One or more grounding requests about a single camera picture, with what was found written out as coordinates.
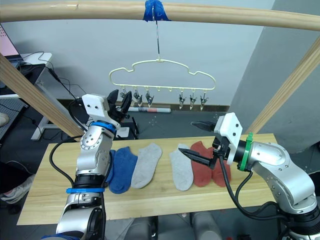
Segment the white wall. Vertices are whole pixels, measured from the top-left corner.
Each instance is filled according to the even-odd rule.
[[[2,4],[27,2],[2,0]],[[176,3],[195,3],[193,0],[171,0]],[[274,0],[201,0],[199,4],[228,5],[271,9]],[[217,80],[216,89],[208,92],[208,104],[230,105],[240,80],[257,44],[263,27],[165,22],[159,25],[160,53],[164,59],[182,62],[191,71],[204,71]],[[60,77],[79,84],[87,93],[107,95],[116,86],[108,80],[108,73],[119,67],[130,68],[136,61],[157,58],[156,26],[143,20],[43,20],[3,23],[7,34],[20,53],[51,52],[52,62]],[[119,82],[135,84],[210,87],[203,76],[190,76],[184,68],[166,63],[150,63],[135,73],[117,73]],[[45,85],[59,99],[69,94],[54,80],[45,75]],[[81,95],[76,86],[72,92]],[[157,92],[155,103],[178,103],[179,91]],[[185,91],[189,98],[191,91]],[[197,91],[196,104],[200,103]]]

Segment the sock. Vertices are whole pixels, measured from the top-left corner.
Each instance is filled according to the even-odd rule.
[[[113,177],[109,189],[114,194],[122,194],[130,188],[132,174],[137,163],[137,156],[133,155],[130,148],[120,148],[114,154]]]
[[[112,165],[111,165],[111,170],[109,172],[108,177],[106,178],[105,182],[106,183],[110,183],[110,181],[112,180],[113,176],[114,176],[114,165],[115,165],[115,154],[116,151],[115,150],[110,150],[111,154],[112,154]]]
[[[197,141],[191,146],[190,149],[200,153],[200,155],[203,157],[212,158],[212,150],[211,154],[208,154],[209,150],[203,145],[202,141]],[[212,172],[208,166],[195,161],[191,161],[191,166],[193,171],[193,182],[196,186],[204,187],[210,183]]]
[[[139,149],[138,160],[131,179],[131,187],[141,189],[150,183],[161,154],[161,148],[155,143]]]
[[[223,161],[223,164],[224,164],[226,174],[227,174],[229,182],[230,182],[231,181],[230,165],[228,165],[226,161]],[[219,159],[216,161],[215,167],[212,170],[212,179],[215,182],[215,184],[217,184],[218,186],[220,186],[220,187],[226,186],[224,174],[222,173]]]
[[[185,144],[179,143],[178,148],[189,149]],[[176,189],[180,191],[188,190],[194,181],[191,160],[183,155],[179,149],[169,154],[171,159],[173,182]]]

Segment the blue ring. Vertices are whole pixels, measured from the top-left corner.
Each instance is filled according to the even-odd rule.
[[[103,193],[104,188],[67,188],[65,192],[67,194],[76,194],[76,193]]]
[[[99,127],[106,128],[110,132],[112,132],[113,134],[115,134],[115,132],[117,131],[116,127],[113,126],[111,123],[103,123],[103,122],[95,121],[95,122],[91,123],[90,126],[99,126]]]

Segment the wooden tabletop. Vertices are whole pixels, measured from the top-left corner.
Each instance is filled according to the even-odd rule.
[[[245,140],[246,135],[243,135],[241,139]],[[276,143],[273,134],[256,134],[253,139],[257,142]],[[117,150],[129,146],[135,155],[138,155],[140,148],[155,143],[161,147],[162,156],[152,181],[144,188],[130,188],[122,194],[114,194],[109,189],[105,190],[107,220],[235,208],[227,189],[217,186],[213,181],[205,187],[197,187],[193,184],[187,191],[176,189],[169,153],[174,151],[179,143],[190,147],[197,141],[202,141],[209,148],[213,137],[114,141],[112,149]],[[70,183],[49,163],[49,154],[54,146],[55,144],[49,144],[47,147],[20,214],[18,225],[56,224],[61,216],[68,196],[66,189],[70,187]],[[65,143],[54,153],[53,160],[70,176],[75,176],[79,152],[79,143]],[[233,191],[247,175],[247,172],[237,170],[236,163],[231,166],[230,184]],[[258,206],[272,200],[273,196],[267,184],[255,173],[242,188],[239,196],[239,201],[244,207]]]

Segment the person's leg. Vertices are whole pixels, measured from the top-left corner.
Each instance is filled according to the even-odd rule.
[[[131,223],[124,240],[151,240],[153,234],[157,234],[158,217],[139,217]]]
[[[196,240],[222,240],[218,225],[209,211],[190,213]]]

